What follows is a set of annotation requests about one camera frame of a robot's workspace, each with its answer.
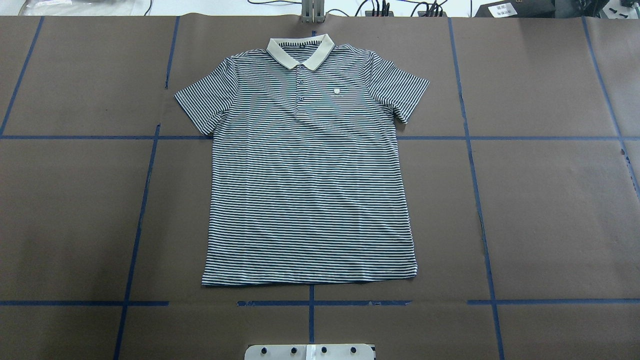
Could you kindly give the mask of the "black box with label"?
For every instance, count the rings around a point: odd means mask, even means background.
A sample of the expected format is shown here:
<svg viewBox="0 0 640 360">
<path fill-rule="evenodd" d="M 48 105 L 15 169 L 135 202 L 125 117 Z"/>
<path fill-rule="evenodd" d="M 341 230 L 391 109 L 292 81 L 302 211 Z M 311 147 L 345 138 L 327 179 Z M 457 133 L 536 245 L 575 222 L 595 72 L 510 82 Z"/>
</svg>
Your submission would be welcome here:
<svg viewBox="0 0 640 360">
<path fill-rule="evenodd" d="M 498 0 L 483 4 L 474 18 L 554 18 L 556 8 L 552 0 Z"/>
</svg>

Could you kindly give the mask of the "aluminium frame post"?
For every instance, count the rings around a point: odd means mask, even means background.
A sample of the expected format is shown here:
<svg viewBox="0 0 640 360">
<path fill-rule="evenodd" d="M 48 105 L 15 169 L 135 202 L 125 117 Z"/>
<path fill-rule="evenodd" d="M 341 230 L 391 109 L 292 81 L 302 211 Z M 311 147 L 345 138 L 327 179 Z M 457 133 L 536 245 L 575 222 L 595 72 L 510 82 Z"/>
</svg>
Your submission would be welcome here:
<svg viewBox="0 0 640 360">
<path fill-rule="evenodd" d="M 320 24 L 326 21 L 325 0 L 300 0 L 301 22 Z"/>
</svg>

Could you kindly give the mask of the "navy white striped polo shirt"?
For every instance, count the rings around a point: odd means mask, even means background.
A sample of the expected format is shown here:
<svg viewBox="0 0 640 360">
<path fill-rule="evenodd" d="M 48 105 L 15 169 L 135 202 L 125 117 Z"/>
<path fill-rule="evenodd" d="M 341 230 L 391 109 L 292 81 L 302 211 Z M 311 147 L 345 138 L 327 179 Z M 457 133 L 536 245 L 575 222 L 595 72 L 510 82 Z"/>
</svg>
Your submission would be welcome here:
<svg viewBox="0 0 640 360">
<path fill-rule="evenodd" d="M 418 275 L 396 128 L 429 86 L 323 34 L 272 38 L 176 91 L 212 141 L 201 285 Z"/>
</svg>

